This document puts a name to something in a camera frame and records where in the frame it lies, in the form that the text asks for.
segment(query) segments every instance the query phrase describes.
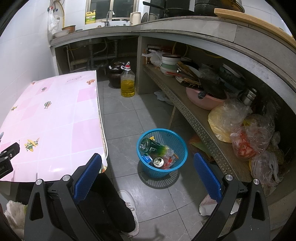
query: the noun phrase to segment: black wok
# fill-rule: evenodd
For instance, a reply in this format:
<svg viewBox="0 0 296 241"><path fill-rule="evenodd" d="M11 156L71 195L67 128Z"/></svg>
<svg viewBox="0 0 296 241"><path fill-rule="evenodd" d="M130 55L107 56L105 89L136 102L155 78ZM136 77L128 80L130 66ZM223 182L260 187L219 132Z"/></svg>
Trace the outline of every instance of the black wok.
<svg viewBox="0 0 296 241"><path fill-rule="evenodd" d="M172 17L181 17L181 16L195 16L195 13L190 10L186 10L183 8L164 8L153 3L143 2L144 5L155 7L164 11L164 18L172 18Z"/></svg>

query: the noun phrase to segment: stack of bowls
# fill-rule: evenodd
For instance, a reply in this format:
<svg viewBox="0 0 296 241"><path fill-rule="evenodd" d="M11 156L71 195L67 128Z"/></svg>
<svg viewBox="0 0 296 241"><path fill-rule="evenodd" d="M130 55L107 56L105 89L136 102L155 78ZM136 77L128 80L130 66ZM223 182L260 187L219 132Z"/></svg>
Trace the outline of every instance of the stack of bowls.
<svg viewBox="0 0 296 241"><path fill-rule="evenodd" d="M166 74L166 72L177 73L176 63L181 61L181 56L176 54L163 54L162 55L162 64L160 66L161 72L166 76L171 76Z"/></svg>

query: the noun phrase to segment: cooking oil bottle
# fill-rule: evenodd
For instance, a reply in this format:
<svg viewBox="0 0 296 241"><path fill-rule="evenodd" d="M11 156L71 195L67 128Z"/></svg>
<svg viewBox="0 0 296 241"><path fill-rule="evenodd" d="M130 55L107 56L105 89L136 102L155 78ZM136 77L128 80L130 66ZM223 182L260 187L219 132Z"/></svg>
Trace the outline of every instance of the cooking oil bottle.
<svg viewBox="0 0 296 241"><path fill-rule="evenodd" d="M135 74L132 72L130 62L121 66L124 70L120 75L120 90L123 97L132 97L135 94Z"/></svg>

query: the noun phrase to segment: shelf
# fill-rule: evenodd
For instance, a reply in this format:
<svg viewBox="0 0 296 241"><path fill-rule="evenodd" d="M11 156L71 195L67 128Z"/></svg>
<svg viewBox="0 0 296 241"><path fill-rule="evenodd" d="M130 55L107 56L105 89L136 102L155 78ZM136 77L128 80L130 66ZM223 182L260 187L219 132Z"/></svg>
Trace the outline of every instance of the shelf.
<svg viewBox="0 0 296 241"><path fill-rule="evenodd" d="M207 121L210 112L193 104L186 95L186 88L180 85L174 77L165 76L159 68L153 65L144 65L143 70L187 119L209 149L221 171L224 174L233 175L240 181L250 182L252 176L248 162L236 157L231 144L219 141L216 138Z"/></svg>

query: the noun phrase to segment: yellow detergent bottle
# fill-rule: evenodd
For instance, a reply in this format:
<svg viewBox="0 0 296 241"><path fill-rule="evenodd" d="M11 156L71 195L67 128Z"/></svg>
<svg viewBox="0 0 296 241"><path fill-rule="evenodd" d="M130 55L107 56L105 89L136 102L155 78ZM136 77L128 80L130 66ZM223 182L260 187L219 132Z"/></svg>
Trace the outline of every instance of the yellow detergent bottle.
<svg viewBox="0 0 296 241"><path fill-rule="evenodd" d="M85 24L96 22L96 10L94 12L87 12L85 15Z"/></svg>
<svg viewBox="0 0 296 241"><path fill-rule="evenodd" d="M135 74L132 72L130 62L121 66L124 70L120 75L120 90L123 97L132 97L135 94Z"/></svg>

